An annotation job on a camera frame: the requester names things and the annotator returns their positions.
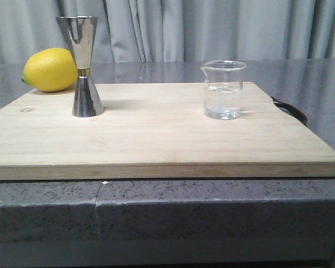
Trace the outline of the clear glass beaker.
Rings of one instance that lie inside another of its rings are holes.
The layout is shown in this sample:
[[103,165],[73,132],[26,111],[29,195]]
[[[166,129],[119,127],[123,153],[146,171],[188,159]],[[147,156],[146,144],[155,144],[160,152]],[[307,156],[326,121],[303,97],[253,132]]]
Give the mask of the clear glass beaker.
[[203,108],[207,117],[222,120],[239,117],[246,67],[246,63],[233,60],[214,60],[202,65]]

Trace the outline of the steel double jigger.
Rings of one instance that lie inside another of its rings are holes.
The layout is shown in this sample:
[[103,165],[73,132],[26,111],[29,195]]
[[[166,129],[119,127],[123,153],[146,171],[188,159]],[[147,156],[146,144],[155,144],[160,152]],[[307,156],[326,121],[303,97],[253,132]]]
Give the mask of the steel double jigger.
[[95,117],[104,112],[90,75],[98,18],[92,16],[57,17],[61,33],[78,70],[72,115]]

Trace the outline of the wooden cutting board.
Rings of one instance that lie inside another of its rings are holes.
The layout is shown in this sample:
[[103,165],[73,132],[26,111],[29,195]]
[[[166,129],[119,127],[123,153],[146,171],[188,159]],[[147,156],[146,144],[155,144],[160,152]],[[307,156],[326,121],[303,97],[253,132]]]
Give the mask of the wooden cutting board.
[[242,114],[204,115],[201,83],[97,85],[105,111],[74,117],[73,91],[0,109],[0,180],[335,177],[335,151],[246,82]]

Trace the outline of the grey curtain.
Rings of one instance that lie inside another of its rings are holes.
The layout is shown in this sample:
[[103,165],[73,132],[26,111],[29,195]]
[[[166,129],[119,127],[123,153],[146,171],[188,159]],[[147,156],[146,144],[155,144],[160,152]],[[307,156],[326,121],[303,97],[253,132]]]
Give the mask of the grey curtain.
[[58,16],[98,18],[95,62],[335,58],[335,1],[0,1],[0,64],[65,46]]

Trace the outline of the yellow lemon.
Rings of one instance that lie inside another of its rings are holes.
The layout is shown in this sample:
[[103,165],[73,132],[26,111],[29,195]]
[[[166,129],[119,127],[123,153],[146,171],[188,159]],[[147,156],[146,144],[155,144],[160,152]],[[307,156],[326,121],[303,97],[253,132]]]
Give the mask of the yellow lemon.
[[76,83],[78,70],[71,52],[50,48],[32,55],[23,69],[22,81],[43,92],[57,92]]

